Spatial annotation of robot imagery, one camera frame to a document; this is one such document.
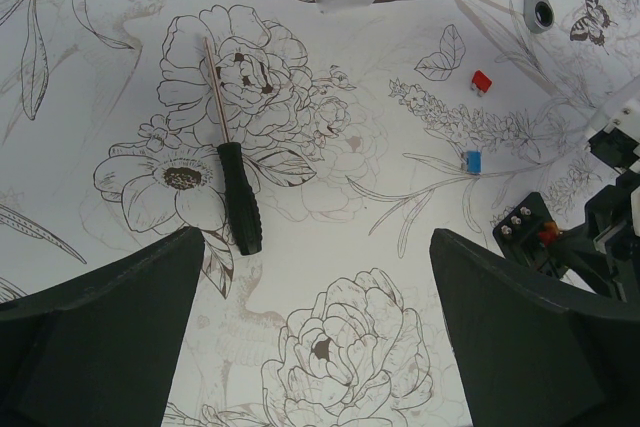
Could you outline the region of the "orange blade fuse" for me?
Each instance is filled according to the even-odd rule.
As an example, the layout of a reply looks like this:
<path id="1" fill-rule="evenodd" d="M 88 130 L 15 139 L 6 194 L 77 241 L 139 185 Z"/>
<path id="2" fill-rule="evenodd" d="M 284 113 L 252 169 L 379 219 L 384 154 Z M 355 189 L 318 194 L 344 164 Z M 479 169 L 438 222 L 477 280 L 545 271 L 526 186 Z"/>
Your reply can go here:
<path id="1" fill-rule="evenodd" d="M 547 233 L 551 233 L 553 235 L 558 235 L 559 234 L 558 226 L 553 221 L 544 223 L 544 231 L 547 232 Z"/>

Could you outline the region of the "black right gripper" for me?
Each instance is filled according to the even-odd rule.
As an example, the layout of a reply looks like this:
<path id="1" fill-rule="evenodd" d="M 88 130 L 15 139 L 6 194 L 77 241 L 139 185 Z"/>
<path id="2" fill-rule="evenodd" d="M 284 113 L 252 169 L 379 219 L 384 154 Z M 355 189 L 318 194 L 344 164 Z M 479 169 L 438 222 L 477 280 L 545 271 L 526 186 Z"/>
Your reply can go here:
<path id="1" fill-rule="evenodd" d="M 619 128 L 588 141 L 590 153 L 618 176 L 585 206 L 587 227 L 563 231 L 549 256 L 574 271 L 596 293 L 624 302 L 639 300 L 639 141 Z"/>

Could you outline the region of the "black fuse box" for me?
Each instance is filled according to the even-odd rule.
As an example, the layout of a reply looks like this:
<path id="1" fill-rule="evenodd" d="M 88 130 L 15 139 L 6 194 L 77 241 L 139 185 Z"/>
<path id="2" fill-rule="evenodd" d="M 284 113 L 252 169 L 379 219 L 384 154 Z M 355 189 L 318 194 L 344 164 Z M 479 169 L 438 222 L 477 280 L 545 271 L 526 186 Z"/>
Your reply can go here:
<path id="1" fill-rule="evenodd" d="M 549 256 L 547 247 L 537 236 L 544 231 L 544 223 L 550 221 L 553 219 L 542 195 L 532 192 L 499 219 L 492 234 L 507 260 L 547 277 L 561 279 L 567 268 Z"/>

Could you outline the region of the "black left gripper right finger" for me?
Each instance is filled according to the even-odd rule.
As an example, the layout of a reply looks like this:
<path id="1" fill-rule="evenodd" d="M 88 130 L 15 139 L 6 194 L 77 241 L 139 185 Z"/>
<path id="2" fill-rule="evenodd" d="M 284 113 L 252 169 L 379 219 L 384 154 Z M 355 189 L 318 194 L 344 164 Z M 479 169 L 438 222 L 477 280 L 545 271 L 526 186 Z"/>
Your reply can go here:
<path id="1" fill-rule="evenodd" d="M 448 230 L 430 258 L 475 426 L 636 426 L 639 308 Z"/>

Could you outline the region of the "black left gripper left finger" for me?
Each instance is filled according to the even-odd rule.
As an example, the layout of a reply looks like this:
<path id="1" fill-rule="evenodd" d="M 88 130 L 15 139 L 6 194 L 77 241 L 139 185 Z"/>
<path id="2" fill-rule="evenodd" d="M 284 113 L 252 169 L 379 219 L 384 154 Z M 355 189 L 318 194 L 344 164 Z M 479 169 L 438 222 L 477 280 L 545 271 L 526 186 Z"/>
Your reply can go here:
<path id="1" fill-rule="evenodd" d="M 160 425 L 203 258 L 183 228 L 2 303 L 2 425 Z"/>

